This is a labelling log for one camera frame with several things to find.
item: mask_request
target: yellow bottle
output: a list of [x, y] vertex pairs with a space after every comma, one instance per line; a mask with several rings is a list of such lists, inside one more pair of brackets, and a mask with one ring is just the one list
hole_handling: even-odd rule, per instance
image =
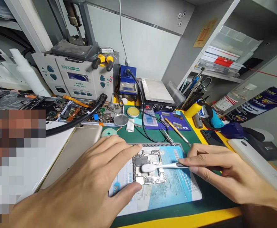
[[208, 96], [205, 99], [199, 100], [197, 103], [194, 103], [186, 112], [184, 112], [184, 115], [187, 118], [192, 118], [198, 111], [202, 109], [202, 106], [206, 102], [207, 98]]

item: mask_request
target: green repair mat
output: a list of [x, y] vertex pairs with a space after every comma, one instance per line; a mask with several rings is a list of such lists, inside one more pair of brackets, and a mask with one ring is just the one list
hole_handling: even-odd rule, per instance
[[[125, 105], [124, 113], [127, 113], [127, 109], [131, 107], [130, 105]], [[139, 119], [142, 118], [141, 112], [137, 117]], [[103, 127], [103, 130], [106, 128], [113, 128], [115, 130], [118, 127]], [[146, 130], [147, 134], [156, 141], [164, 140], [164, 136], [161, 134], [159, 130]], [[192, 131], [182, 131], [182, 135], [188, 139], [188, 141], [193, 143], [201, 143], [199, 138], [197, 137], [196, 133]], [[127, 143], [151, 143], [143, 131], [141, 127], [134, 127], [134, 132], [127, 132], [126, 126], [120, 129], [117, 134], [123, 138]], [[180, 136], [175, 131], [169, 131], [169, 136], [172, 140], [176, 143], [181, 143], [184, 152], [187, 153], [190, 150], [190, 147], [185, 143]], [[113, 221], [112, 228], [120, 227], [120, 226], [127, 226], [136, 223], [142, 223], [146, 221], [156, 220], [156, 219], [163, 219], [163, 218], [172, 218], [172, 217], [180, 217], [180, 216], [187, 216], [187, 215], [194, 215], [200, 214], [203, 212], [208, 211], [215, 211], [221, 210], [226, 208], [232, 208], [238, 206], [238, 204], [232, 202], [226, 196], [224, 196], [219, 190], [217, 190], [214, 186], [207, 183], [197, 175], [195, 175], [195, 179], [200, 187], [202, 192], [203, 198], [201, 200], [178, 204], [168, 207], [162, 207], [159, 209], [144, 211], [135, 214], [129, 214], [124, 216], [116, 217]]]

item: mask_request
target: white toothbrush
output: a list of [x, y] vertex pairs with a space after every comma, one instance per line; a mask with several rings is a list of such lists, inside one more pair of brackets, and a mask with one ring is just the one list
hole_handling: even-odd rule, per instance
[[153, 164], [145, 164], [141, 166], [142, 173], [150, 173], [158, 168], [188, 168], [188, 166], [184, 166], [179, 162], [171, 163], [167, 165], [153, 165]]

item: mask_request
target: black phone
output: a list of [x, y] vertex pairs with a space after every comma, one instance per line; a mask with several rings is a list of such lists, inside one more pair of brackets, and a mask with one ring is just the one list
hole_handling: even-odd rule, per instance
[[217, 135], [217, 133], [215, 131], [201, 130], [201, 133], [209, 145], [226, 147], [225, 144], [223, 143], [223, 141], [220, 139], [220, 137]]

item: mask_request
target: tube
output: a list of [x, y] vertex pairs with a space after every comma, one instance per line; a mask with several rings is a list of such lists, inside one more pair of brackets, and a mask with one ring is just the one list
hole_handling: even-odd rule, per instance
[[73, 127], [77, 126], [78, 124], [84, 122], [87, 118], [89, 118], [90, 116], [95, 114], [100, 109], [100, 107], [102, 107], [104, 105], [106, 100], [107, 100], [107, 95], [102, 93], [99, 100], [95, 103], [94, 107], [89, 110], [89, 113], [82, 115], [81, 117], [77, 118], [76, 120], [73, 120], [62, 126], [46, 130], [46, 137], [56, 135], [58, 133], [66, 131], [66, 130], [73, 128]]

